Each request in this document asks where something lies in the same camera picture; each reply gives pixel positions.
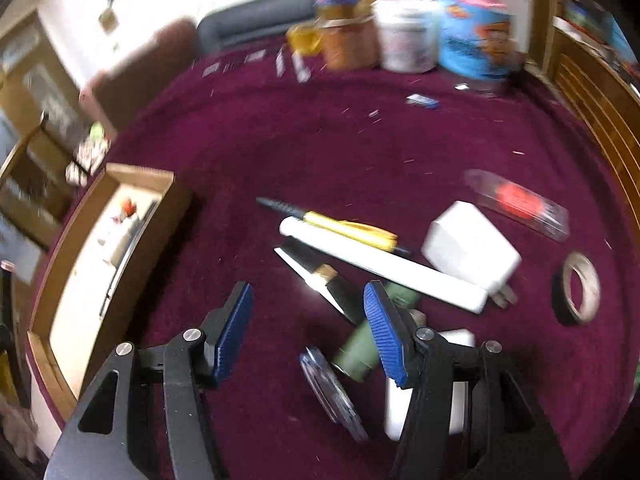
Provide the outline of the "white card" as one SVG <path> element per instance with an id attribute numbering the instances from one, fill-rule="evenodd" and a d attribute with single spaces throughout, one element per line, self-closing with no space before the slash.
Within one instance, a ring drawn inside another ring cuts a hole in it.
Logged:
<path id="1" fill-rule="evenodd" d="M 475 335 L 466 328 L 439 332 L 450 344 L 475 347 Z M 442 372 L 428 373 L 426 384 L 421 388 L 421 396 L 429 400 L 428 407 L 433 413 L 449 414 L 449 434 L 463 434 L 468 422 L 469 384 L 467 382 L 445 382 Z M 406 426 L 412 401 L 412 389 L 401 389 L 393 378 L 386 378 L 384 431 L 392 441 L 399 441 Z"/>

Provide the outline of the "white long tube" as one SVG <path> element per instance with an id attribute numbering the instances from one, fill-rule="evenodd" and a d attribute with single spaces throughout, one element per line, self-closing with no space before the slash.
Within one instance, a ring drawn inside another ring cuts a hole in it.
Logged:
<path id="1" fill-rule="evenodd" d="M 486 290 L 461 278 L 317 228 L 294 217 L 283 219 L 279 231 L 319 252 L 460 309 L 480 314 L 485 307 L 488 298 Z"/>

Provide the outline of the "green lighter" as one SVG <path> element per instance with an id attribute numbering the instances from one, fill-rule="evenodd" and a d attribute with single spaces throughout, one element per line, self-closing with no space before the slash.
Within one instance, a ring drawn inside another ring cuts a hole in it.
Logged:
<path id="1" fill-rule="evenodd" d="M 378 288 L 367 285 L 363 292 L 364 321 L 359 323 L 332 358 L 332 366 L 354 382 L 363 382 L 381 363 L 378 352 L 378 323 L 381 311 L 381 290 L 397 309 L 416 310 L 421 296 L 418 292 L 391 282 Z"/>

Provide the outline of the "clear plastic pen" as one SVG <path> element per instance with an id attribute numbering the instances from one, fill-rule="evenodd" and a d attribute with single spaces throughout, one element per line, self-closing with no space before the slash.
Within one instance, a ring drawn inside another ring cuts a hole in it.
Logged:
<path id="1" fill-rule="evenodd" d="M 329 419 L 343 426 L 356 442 L 367 441 L 369 437 L 354 404 L 320 350 L 307 347 L 298 360 L 306 381 Z"/>

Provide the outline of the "black tape roll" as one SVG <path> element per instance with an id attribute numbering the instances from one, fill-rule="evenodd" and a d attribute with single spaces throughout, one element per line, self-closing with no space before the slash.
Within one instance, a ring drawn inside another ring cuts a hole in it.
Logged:
<path id="1" fill-rule="evenodd" d="M 551 283 L 551 307 L 564 326 L 591 323 L 601 302 L 596 267 L 582 252 L 571 252 L 556 270 Z"/>

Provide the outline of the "cardboard tray box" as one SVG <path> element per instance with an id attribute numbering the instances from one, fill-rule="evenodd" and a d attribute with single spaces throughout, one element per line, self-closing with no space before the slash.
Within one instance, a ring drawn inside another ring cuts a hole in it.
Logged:
<path id="1" fill-rule="evenodd" d="M 170 171 L 109 164 L 74 208 L 52 248 L 27 331 L 29 364 L 58 425 L 122 341 L 191 200 Z"/>

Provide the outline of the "white power adapter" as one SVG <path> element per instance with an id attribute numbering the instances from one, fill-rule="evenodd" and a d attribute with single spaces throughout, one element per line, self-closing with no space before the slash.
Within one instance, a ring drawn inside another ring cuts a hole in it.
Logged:
<path id="1" fill-rule="evenodd" d="M 522 257 L 471 203 L 457 200 L 431 223 L 422 254 L 436 270 L 480 286 L 501 309 L 518 301 L 509 280 Z"/>

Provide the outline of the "maroon velvet tablecloth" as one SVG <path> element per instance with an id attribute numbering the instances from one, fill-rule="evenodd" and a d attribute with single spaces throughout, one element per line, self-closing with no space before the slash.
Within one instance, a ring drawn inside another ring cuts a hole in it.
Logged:
<path id="1" fill-rule="evenodd" d="M 492 221 L 521 254 L 518 301 L 474 315 L 422 301 L 438 330 L 495 339 L 535 392 L 582 474 L 627 411 L 639 357 L 639 251 L 626 200 L 586 128 L 526 73 L 496 98 L 454 88 L 438 73 L 334 73 L 318 58 L 299 84 L 285 47 L 259 62 L 202 77 L 193 65 L 107 153 L 109 162 L 172 172 L 193 192 L 175 236 L 137 304 L 130 337 L 168 341 L 249 282 L 255 307 L 231 377 L 205 398 L 222 459 L 235 479 L 382 479 L 395 445 L 383 430 L 385 378 L 348 392 L 369 440 L 328 419 L 298 364 L 308 346 L 332 354 L 349 327 L 276 255 L 279 217 L 256 197 L 394 232 L 417 252 L 430 223 L 484 169 L 554 200 L 570 235 L 555 242 L 501 214 Z M 419 93 L 434 110 L 410 105 Z M 551 283 L 571 252 L 596 267 L 597 316 L 564 326 Z"/>

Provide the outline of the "clear plastic red-label case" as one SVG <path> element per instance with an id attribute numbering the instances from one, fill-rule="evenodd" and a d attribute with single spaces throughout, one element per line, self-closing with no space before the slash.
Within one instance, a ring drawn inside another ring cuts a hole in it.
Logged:
<path id="1" fill-rule="evenodd" d="M 570 235 L 567 210 L 529 188 L 480 169 L 464 173 L 467 185 L 476 193 L 477 203 L 556 242 Z"/>

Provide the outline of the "brown fabric chair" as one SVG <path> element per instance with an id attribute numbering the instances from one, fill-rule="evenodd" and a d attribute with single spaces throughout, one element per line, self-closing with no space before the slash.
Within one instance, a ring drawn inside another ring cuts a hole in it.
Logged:
<path id="1" fill-rule="evenodd" d="M 192 67 L 200 54 L 198 31 L 180 18 L 109 70 L 100 70 L 79 92 L 79 106 L 114 140 L 139 112 Z"/>

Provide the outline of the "small blue lighter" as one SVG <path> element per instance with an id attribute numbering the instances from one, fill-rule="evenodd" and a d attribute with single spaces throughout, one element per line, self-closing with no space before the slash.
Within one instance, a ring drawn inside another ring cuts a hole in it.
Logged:
<path id="1" fill-rule="evenodd" d="M 434 108 L 439 107 L 437 100 L 429 98 L 428 96 L 422 96 L 422 94 L 419 93 L 413 93 L 407 96 L 406 102 L 410 105 L 428 108 L 429 110 L 434 110 Z"/>

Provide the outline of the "wooden brick-pattern cabinet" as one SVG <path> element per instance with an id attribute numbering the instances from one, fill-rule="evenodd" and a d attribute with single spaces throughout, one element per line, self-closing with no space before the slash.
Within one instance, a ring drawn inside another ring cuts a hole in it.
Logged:
<path id="1" fill-rule="evenodd" d="M 548 78 L 585 123 L 639 221 L 639 59 L 600 0 L 556 0 Z"/>

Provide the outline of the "white stick far table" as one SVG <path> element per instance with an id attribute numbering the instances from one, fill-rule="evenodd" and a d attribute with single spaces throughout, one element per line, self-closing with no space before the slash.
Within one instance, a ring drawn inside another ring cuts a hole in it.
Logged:
<path id="1" fill-rule="evenodd" d="M 297 51 L 294 51 L 291 54 L 291 58 L 297 82 L 299 84 L 307 82 L 311 77 L 311 71 L 306 66 L 303 57 Z"/>

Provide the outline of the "blue label clear jar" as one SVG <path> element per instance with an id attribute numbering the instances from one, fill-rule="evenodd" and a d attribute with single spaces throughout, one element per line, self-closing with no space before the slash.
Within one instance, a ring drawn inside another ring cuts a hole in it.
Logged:
<path id="1" fill-rule="evenodd" d="M 512 14 L 503 0 L 439 0 L 438 62 L 470 89 L 503 90 L 514 47 Z"/>

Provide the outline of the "yellow tape roll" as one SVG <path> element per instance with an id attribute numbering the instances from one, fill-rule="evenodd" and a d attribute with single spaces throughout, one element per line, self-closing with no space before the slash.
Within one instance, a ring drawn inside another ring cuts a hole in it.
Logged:
<path id="1" fill-rule="evenodd" d="M 292 25 L 286 32 L 288 47 L 300 56 L 317 56 L 322 52 L 321 36 L 315 21 Z"/>

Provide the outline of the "white plastic jar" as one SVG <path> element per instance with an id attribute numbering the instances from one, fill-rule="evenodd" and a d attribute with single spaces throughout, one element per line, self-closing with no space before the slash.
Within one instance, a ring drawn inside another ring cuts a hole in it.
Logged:
<path id="1" fill-rule="evenodd" d="M 437 65 L 436 0 L 376 0 L 372 4 L 381 66 L 403 74 L 424 74 Z"/>

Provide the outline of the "black leather sofa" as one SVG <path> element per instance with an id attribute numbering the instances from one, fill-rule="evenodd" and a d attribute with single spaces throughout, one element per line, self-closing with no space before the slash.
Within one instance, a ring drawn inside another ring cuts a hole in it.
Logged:
<path id="1" fill-rule="evenodd" d="M 199 23 L 202 55 L 283 36 L 298 23 L 316 16 L 314 0 L 250 0 L 206 15 Z"/>

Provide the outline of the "brown snack jar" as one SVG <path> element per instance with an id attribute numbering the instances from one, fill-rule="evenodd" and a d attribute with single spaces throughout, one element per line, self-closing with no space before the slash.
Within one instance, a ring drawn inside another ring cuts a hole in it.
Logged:
<path id="1" fill-rule="evenodd" d="M 316 26 L 329 70 L 364 70 L 378 65 L 378 37 L 366 0 L 316 0 Z"/>

